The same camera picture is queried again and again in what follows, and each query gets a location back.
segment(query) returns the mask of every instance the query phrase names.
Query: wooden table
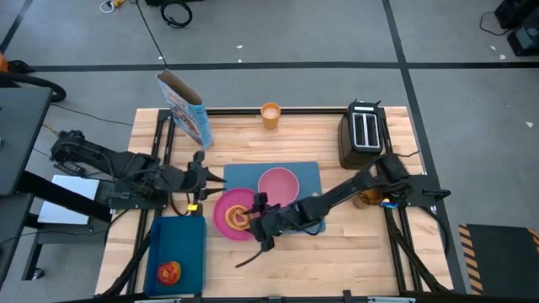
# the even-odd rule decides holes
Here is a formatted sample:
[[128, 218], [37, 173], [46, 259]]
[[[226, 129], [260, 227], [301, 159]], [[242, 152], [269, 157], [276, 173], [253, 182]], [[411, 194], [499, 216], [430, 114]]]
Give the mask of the wooden table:
[[[385, 109], [394, 151], [401, 154], [417, 151], [407, 109]], [[151, 153], [157, 112], [158, 109], [137, 110], [129, 145], [131, 152]], [[255, 114], [211, 116], [210, 120], [215, 143], [206, 151], [204, 164], [218, 176], [222, 176], [226, 164], [232, 163], [316, 161], [326, 192], [355, 173], [339, 165], [338, 114], [284, 114], [277, 130], [265, 130], [261, 118]], [[163, 128], [160, 156], [167, 129]], [[175, 131], [172, 164], [185, 168], [198, 149], [183, 131]], [[410, 173], [423, 172], [419, 155], [403, 161]], [[219, 186], [210, 183], [208, 187]], [[323, 234], [278, 237], [272, 251], [249, 265], [234, 268], [253, 256], [259, 244], [232, 242], [219, 233], [212, 219], [219, 197], [215, 194], [204, 202], [208, 238], [203, 297], [340, 296], [343, 290], [351, 290], [353, 295], [398, 294], [381, 208], [358, 210], [351, 203], [343, 203], [326, 217]], [[175, 195], [174, 200], [184, 208], [184, 194]], [[139, 215], [139, 210], [131, 210], [110, 229], [96, 293], [108, 289], [131, 258]], [[175, 214], [168, 208], [163, 215]], [[152, 218], [150, 213], [147, 228]], [[408, 209], [408, 219], [417, 254], [445, 287], [452, 287], [436, 222], [417, 208]], [[408, 261], [402, 251], [401, 256], [411, 290]], [[146, 257], [139, 267], [136, 292], [142, 292], [145, 270]]]

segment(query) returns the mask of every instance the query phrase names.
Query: tomato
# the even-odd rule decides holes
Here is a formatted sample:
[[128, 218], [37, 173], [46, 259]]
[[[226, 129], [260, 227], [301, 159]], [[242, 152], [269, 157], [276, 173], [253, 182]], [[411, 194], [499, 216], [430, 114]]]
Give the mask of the tomato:
[[166, 262], [157, 268], [157, 281], [166, 286], [176, 284], [180, 275], [181, 267], [178, 262]]

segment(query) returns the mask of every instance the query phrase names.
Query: gray floor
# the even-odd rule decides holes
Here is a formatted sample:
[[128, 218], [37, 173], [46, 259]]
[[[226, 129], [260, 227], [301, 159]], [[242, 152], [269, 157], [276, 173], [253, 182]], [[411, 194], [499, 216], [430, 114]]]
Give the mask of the gray floor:
[[[23, 2], [0, 0], [0, 40]], [[98, 9], [102, 2], [34, 0], [6, 56], [36, 66], [162, 62], [136, 6], [127, 3], [104, 14]], [[522, 61], [504, 37], [478, 28], [481, 13], [498, 4], [499, 0], [391, 0], [409, 62]], [[170, 29], [157, 8], [143, 2], [141, 6], [168, 63], [397, 61], [382, 0], [205, 0], [190, 4], [195, 18], [186, 29]], [[491, 17], [485, 26], [500, 30]], [[269, 101], [346, 105], [353, 98], [408, 105], [401, 73], [393, 69], [176, 73], [209, 106], [259, 106]], [[131, 122], [136, 108], [165, 106], [155, 74], [41, 72], [36, 76], [67, 90], [64, 106]], [[411, 76], [440, 181], [453, 192], [446, 205], [454, 237], [456, 225], [462, 222], [539, 230], [539, 210], [534, 207], [539, 175], [534, 157], [534, 148], [539, 147], [539, 70], [412, 70]], [[530, 128], [526, 122], [535, 125]], [[131, 131], [57, 108], [51, 108], [46, 123], [57, 130], [83, 130], [88, 139], [117, 150], [127, 147]], [[42, 130], [35, 147], [46, 152], [54, 140]], [[27, 169], [45, 178], [58, 173], [36, 152]], [[39, 209], [37, 201], [33, 210]], [[31, 237], [21, 239], [0, 301], [58, 301], [93, 294], [102, 245], [45, 247], [39, 266], [47, 276], [23, 282], [20, 276], [30, 243]]]

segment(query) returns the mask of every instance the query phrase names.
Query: yellow black striped tape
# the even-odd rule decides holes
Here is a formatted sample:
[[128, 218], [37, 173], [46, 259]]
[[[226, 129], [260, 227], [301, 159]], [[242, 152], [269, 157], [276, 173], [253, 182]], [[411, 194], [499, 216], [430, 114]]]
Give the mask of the yellow black striped tape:
[[464, 260], [466, 261], [466, 267], [468, 269], [468, 278], [470, 279], [470, 285], [472, 286], [472, 293], [474, 295], [481, 295], [483, 293], [483, 285], [481, 284], [478, 261], [475, 258], [475, 252], [473, 251], [473, 243], [472, 237], [470, 236], [470, 231], [468, 230], [466, 224], [459, 224], [458, 232], [461, 234], [462, 248], [464, 249]]
[[537, 252], [539, 253], [539, 234], [531, 228], [528, 228], [528, 231], [531, 233], [531, 237], [533, 238], [533, 242], [536, 244]]

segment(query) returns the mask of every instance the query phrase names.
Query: orange cup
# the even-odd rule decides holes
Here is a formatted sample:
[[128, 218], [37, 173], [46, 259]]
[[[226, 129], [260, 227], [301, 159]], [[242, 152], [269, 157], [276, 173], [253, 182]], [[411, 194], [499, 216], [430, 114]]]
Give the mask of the orange cup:
[[262, 122], [265, 128], [271, 130], [277, 127], [280, 116], [279, 105], [275, 103], [264, 104], [262, 105], [262, 109], [260, 109], [260, 114], [262, 115]]

